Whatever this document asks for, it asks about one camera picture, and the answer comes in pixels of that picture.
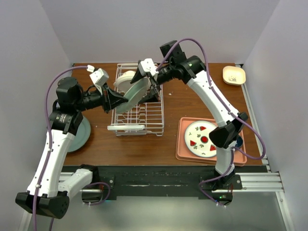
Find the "floral plate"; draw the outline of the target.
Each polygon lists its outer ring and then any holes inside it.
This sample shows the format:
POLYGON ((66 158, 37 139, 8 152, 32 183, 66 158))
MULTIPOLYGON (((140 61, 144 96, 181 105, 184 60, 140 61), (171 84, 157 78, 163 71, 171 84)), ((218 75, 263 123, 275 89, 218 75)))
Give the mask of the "floral plate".
POLYGON ((146 95, 147 90, 148 79, 142 78, 125 93, 124 97, 128 99, 128 101, 116 107, 116 113, 122 114, 131 110, 146 95))

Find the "cream plate with blue swirl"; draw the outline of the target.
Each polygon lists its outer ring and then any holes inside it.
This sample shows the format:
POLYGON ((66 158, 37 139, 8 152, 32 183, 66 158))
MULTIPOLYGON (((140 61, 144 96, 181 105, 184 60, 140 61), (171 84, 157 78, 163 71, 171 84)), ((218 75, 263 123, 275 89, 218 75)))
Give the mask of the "cream plate with blue swirl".
POLYGON ((135 75, 135 71, 126 71, 124 74, 122 74, 120 77, 116 79, 114 82, 114 87, 118 89, 119 92, 124 92, 126 93, 131 85, 131 80, 133 79, 135 75))

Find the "white wire dish rack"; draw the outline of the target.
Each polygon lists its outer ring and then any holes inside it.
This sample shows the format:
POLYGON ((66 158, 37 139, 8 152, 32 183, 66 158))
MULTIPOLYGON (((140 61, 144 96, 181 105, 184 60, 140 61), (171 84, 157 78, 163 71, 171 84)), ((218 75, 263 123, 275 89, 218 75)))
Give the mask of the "white wire dish rack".
POLYGON ((164 98, 163 91, 158 94, 156 102, 135 105, 131 110, 118 114, 112 112, 109 131, 117 136, 154 134, 158 137, 164 133, 164 98))

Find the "plain teal green plate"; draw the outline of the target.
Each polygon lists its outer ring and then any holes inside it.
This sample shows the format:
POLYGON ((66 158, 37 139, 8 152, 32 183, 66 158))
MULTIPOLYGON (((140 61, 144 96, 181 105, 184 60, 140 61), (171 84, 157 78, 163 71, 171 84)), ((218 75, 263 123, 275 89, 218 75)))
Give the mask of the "plain teal green plate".
POLYGON ((81 149, 88 141, 90 134, 91 134, 90 122, 86 117, 83 117, 83 120, 78 127, 76 136, 68 149, 68 153, 72 153, 81 149))

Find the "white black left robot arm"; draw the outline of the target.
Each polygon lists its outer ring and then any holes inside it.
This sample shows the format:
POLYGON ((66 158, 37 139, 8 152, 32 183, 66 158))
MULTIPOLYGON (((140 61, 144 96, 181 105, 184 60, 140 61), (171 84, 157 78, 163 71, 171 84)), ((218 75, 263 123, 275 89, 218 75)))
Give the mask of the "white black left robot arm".
POLYGON ((94 91, 83 91, 74 77, 62 78, 56 95, 52 113, 47 117, 47 138, 37 171, 15 202, 33 215, 61 219, 81 189, 94 189, 101 180, 98 167, 82 164, 68 180, 59 182, 65 157, 83 120, 82 112, 100 106, 109 112, 128 100, 106 83, 94 91))

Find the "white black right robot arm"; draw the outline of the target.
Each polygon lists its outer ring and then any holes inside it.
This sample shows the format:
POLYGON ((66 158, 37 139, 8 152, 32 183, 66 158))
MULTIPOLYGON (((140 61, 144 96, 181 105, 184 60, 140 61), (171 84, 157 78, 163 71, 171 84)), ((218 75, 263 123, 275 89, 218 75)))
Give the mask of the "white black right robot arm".
POLYGON ((186 57, 180 41, 173 40, 160 47, 163 60, 155 65, 151 58, 138 61, 138 67, 131 83, 145 77, 151 81, 151 90, 157 93, 160 86, 176 78, 191 88, 212 114, 217 128, 209 133, 217 151, 214 178, 202 184, 214 183, 226 189, 235 175, 234 152, 238 149, 236 141, 246 125, 248 115, 234 108, 218 89, 209 74, 207 59, 201 60, 193 55, 186 57))

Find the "white watermelon pattern plate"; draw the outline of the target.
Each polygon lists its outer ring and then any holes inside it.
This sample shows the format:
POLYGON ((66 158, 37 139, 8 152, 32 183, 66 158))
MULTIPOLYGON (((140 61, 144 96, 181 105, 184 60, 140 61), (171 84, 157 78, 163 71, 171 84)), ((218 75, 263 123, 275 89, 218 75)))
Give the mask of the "white watermelon pattern plate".
POLYGON ((205 120, 191 123, 186 128, 184 134, 185 144, 189 151, 195 156, 202 158, 216 156, 216 146, 209 138, 209 133, 216 127, 216 124, 205 120))

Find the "pink plastic tray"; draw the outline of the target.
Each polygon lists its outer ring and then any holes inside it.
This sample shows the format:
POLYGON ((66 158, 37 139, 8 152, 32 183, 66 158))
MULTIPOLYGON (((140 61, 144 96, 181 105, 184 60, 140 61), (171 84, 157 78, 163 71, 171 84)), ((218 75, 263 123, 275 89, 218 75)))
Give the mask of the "pink plastic tray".
POLYGON ((196 118, 196 117, 182 117, 179 121, 179 128, 178 128, 178 137, 177 137, 177 147, 176 147, 176 158, 178 160, 184 161, 193 161, 193 162, 200 162, 205 164, 214 164, 216 163, 217 156, 211 158, 202 158, 195 156, 193 153, 189 151, 185 144, 184 134, 186 128, 193 122, 205 120, 208 122, 212 122, 214 124, 215 121, 213 119, 205 119, 205 118, 196 118))

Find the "cream square panda bowl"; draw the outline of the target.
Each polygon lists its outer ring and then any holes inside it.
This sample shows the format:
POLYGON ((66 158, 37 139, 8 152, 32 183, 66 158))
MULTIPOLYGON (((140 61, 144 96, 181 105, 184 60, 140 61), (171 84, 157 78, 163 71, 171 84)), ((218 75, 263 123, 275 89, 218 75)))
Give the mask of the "cream square panda bowl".
POLYGON ((240 86, 246 82, 246 73, 240 67, 225 66, 222 74, 226 84, 240 86))

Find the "dark blue ceramic mug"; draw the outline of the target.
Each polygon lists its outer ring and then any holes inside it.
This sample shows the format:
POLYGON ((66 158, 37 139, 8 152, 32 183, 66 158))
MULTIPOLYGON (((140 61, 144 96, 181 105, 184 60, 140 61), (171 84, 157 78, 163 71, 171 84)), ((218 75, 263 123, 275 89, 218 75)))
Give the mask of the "dark blue ceramic mug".
POLYGON ((238 136, 237 139, 236 139, 236 144, 235 144, 235 146, 236 146, 237 148, 241 148, 242 145, 243 145, 243 139, 242 139, 241 136, 238 136))

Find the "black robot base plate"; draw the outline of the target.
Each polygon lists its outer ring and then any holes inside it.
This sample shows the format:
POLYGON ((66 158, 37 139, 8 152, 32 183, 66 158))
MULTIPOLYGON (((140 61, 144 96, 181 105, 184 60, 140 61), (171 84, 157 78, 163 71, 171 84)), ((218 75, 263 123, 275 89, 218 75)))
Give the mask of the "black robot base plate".
POLYGON ((116 200, 121 196, 197 197, 208 193, 218 201, 231 199, 231 190, 242 189, 238 174, 213 181, 213 166, 99 166, 100 180, 107 186, 82 190, 84 202, 116 200))

